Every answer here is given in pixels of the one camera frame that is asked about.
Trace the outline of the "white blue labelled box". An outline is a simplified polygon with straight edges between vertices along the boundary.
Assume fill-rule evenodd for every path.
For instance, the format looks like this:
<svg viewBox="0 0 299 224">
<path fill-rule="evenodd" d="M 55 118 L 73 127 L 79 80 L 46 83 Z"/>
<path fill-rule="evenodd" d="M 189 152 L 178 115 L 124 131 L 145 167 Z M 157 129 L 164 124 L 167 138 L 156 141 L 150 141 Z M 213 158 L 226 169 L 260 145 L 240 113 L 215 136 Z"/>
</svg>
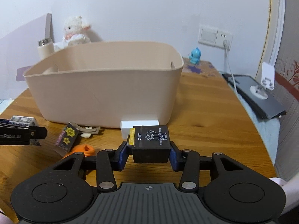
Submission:
<svg viewBox="0 0 299 224">
<path fill-rule="evenodd" d="M 39 126 L 34 117 L 14 115 L 9 120 L 10 124 L 20 126 Z"/>
</svg>

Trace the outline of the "black square box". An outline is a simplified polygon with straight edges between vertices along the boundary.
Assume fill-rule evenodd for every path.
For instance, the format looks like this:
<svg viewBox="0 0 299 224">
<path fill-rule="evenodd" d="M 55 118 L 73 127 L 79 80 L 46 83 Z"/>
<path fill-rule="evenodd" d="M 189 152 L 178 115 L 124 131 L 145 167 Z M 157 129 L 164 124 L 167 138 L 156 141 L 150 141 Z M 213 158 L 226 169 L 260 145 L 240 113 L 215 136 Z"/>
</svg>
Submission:
<svg viewBox="0 0 299 224">
<path fill-rule="evenodd" d="M 128 145 L 134 163 L 167 163 L 171 151 L 168 127 L 134 126 L 130 129 Z"/>
</svg>

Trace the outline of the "dark grey laptop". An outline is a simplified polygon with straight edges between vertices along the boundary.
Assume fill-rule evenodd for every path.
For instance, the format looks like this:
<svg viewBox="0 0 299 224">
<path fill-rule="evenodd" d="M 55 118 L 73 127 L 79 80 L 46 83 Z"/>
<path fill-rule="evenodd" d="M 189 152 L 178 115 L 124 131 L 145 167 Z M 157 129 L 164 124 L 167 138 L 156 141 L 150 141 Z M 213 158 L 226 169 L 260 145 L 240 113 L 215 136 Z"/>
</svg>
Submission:
<svg viewBox="0 0 299 224">
<path fill-rule="evenodd" d="M 254 113 L 261 119 L 281 118 L 286 114 L 282 106 L 271 94 L 274 89 L 274 72 L 263 72 L 261 83 L 251 76 L 223 73 L 224 79 L 236 88 Z"/>
</svg>

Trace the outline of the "floral yellow white cloth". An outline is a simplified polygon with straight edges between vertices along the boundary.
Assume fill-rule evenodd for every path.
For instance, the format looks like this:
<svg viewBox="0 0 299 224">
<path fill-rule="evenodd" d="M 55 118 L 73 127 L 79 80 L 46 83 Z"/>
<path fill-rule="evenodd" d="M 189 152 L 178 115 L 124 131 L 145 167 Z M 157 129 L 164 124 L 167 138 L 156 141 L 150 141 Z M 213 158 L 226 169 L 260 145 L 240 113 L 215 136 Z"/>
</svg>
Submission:
<svg viewBox="0 0 299 224">
<path fill-rule="evenodd" d="M 56 72 L 59 72 L 59 69 L 57 66 L 51 66 L 49 68 L 47 68 L 43 74 L 51 74 L 51 73 L 56 73 Z"/>
</svg>

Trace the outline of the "orange sock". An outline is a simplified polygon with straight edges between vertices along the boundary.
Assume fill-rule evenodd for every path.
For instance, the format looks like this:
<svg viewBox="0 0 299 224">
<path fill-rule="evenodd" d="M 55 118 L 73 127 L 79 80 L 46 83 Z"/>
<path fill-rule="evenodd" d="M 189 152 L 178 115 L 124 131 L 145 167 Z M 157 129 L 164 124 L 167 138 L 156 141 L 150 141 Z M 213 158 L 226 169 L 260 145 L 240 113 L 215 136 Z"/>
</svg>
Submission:
<svg viewBox="0 0 299 224">
<path fill-rule="evenodd" d="M 85 180 L 95 166 L 95 158 L 95 149 L 91 145 L 78 145 L 62 158 L 57 170 L 65 175 L 65 178 Z"/>
</svg>

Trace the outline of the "white small box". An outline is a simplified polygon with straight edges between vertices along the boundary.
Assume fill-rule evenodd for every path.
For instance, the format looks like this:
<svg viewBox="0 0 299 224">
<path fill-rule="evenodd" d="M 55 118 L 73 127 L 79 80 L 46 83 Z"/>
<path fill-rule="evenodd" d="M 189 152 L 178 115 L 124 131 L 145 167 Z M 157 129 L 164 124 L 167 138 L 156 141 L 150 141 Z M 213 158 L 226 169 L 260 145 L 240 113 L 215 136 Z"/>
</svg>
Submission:
<svg viewBox="0 0 299 224">
<path fill-rule="evenodd" d="M 123 140 L 126 140 L 130 135 L 130 129 L 134 126 L 148 126 L 148 125 L 159 125 L 158 120 L 122 120 L 120 123 L 120 129 Z"/>
</svg>

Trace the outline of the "white phone stand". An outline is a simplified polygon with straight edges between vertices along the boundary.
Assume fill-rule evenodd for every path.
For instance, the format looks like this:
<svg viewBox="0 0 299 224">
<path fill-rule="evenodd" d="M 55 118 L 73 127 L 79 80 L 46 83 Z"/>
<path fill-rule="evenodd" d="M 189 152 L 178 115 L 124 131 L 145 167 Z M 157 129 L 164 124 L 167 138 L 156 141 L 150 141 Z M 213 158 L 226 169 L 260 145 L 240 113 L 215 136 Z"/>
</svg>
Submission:
<svg viewBox="0 0 299 224">
<path fill-rule="evenodd" d="M 251 86 L 250 92 L 256 98 L 261 100 L 266 100 L 268 98 L 266 89 L 273 91 L 274 84 L 275 84 L 275 68 L 272 65 L 263 62 L 261 68 L 261 82 L 256 86 Z"/>
</svg>

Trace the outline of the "purple star patterned mat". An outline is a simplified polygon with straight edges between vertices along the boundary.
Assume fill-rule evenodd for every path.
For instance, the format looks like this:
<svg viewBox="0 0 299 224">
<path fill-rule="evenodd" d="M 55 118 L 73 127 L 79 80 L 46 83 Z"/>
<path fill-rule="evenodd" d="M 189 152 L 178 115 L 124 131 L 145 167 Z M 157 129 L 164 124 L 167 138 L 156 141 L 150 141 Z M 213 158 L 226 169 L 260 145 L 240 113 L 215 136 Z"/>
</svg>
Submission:
<svg viewBox="0 0 299 224">
<path fill-rule="evenodd" d="M 192 64 L 188 58 L 183 58 L 184 67 L 182 72 L 199 74 L 203 77 L 221 77 L 221 74 L 213 66 L 212 63 L 208 61 L 200 61 L 198 64 Z"/>
</svg>

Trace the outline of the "lilac headboard panel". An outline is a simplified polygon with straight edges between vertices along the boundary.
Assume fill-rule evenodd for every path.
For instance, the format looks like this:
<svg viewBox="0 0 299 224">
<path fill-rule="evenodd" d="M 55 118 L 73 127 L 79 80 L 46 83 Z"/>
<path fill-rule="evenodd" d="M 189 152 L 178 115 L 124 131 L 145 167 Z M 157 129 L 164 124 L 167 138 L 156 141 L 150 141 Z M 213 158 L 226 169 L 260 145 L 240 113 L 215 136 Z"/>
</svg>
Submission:
<svg viewBox="0 0 299 224">
<path fill-rule="evenodd" d="M 39 62 L 38 42 L 50 37 L 51 20 L 47 13 L 1 38 L 1 99 L 15 99 L 27 88 L 23 73 Z"/>
</svg>

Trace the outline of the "beige plastic storage basket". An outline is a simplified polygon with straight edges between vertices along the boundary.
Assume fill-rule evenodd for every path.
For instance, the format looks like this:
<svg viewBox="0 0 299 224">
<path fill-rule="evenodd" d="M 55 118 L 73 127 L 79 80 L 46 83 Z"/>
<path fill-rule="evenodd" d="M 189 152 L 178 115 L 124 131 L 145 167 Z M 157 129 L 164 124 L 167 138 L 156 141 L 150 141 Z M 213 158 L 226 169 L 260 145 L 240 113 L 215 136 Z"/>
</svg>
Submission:
<svg viewBox="0 0 299 224">
<path fill-rule="evenodd" d="M 51 66 L 59 72 L 43 74 Z M 111 41 L 60 50 L 23 75 L 46 120 L 119 128 L 122 120 L 167 124 L 183 66 L 171 45 Z"/>
</svg>

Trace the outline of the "black star sticker packet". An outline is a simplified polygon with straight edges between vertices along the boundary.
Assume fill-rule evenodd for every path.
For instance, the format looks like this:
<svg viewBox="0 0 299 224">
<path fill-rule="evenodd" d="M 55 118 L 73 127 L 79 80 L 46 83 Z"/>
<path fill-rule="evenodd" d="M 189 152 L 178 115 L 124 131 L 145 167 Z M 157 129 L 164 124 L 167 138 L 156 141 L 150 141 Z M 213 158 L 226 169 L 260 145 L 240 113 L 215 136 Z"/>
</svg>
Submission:
<svg viewBox="0 0 299 224">
<path fill-rule="evenodd" d="M 70 153 L 71 149 L 75 146 L 76 139 L 80 131 L 72 123 L 68 123 L 60 133 L 54 150 L 61 156 Z"/>
</svg>

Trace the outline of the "white plush lamb toy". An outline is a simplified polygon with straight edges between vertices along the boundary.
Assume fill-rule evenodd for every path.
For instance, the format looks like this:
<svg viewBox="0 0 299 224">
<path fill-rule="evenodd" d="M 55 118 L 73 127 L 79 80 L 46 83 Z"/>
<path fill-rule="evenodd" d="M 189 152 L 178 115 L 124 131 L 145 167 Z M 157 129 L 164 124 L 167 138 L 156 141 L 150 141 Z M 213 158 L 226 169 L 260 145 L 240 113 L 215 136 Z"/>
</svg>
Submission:
<svg viewBox="0 0 299 224">
<path fill-rule="evenodd" d="M 68 46 L 90 43 L 91 40 L 87 32 L 91 29 L 91 24 L 82 19 L 81 16 L 69 17 L 64 22 L 63 39 L 54 43 L 54 51 L 60 51 Z"/>
</svg>

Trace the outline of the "blue cartoon figurine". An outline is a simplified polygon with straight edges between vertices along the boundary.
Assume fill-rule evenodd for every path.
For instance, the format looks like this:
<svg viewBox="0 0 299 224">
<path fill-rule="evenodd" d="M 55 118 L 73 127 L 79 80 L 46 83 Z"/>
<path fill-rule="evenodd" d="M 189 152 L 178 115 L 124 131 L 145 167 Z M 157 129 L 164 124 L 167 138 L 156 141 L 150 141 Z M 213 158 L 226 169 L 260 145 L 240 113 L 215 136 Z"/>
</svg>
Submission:
<svg viewBox="0 0 299 224">
<path fill-rule="evenodd" d="M 199 48 L 195 48 L 191 51 L 189 55 L 189 62 L 191 64 L 198 64 L 201 58 L 201 51 Z"/>
</svg>

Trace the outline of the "white wall switch socket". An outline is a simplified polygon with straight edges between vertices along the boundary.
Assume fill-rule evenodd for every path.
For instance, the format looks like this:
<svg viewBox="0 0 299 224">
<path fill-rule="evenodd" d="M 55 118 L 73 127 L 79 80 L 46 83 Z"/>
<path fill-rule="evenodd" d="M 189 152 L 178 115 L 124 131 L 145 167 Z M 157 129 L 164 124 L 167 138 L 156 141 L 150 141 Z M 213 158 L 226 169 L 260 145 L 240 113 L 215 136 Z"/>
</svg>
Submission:
<svg viewBox="0 0 299 224">
<path fill-rule="evenodd" d="M 198 43 L 203 45 L 230 50 L 233 34 L 215 27 L 200 25 Z"/>
</svg>

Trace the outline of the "beige hair clip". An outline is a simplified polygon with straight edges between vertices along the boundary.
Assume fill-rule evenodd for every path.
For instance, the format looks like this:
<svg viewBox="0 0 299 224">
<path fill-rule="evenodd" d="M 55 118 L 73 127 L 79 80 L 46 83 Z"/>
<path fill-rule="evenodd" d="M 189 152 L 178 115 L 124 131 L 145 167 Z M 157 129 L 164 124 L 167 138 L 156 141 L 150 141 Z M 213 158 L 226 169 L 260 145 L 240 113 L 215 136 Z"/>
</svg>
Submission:
<svg viewBox="0 0 299 224">
<path fill-rule="evenodd" d="M 100 126 L 98 126 L 98 127 L 91 127 L 91 126 L 81 127 L 72 122 L 70 124 L 72 126 L 74 126 L 79 131 L 82 138 L 90 138 L 92 135 L 99 134 L 100 131 L 102 130 L 102 128 Z"/>
</svg>

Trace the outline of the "cream thermos bottle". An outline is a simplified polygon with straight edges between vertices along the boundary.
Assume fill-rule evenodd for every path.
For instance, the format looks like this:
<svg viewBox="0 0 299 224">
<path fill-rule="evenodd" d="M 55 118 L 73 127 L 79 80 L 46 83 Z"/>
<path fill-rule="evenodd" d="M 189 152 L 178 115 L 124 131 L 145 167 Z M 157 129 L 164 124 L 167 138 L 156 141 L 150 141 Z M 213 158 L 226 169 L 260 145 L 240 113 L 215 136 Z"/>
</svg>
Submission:
<svg viewBox="0 0 299 224">
<path fill-rule="evenodd" d="M 38 42 L 38 55 L 41 60 L 55 52 L 54 43 L 51 38 L 45 38 Z"/>
</svg>

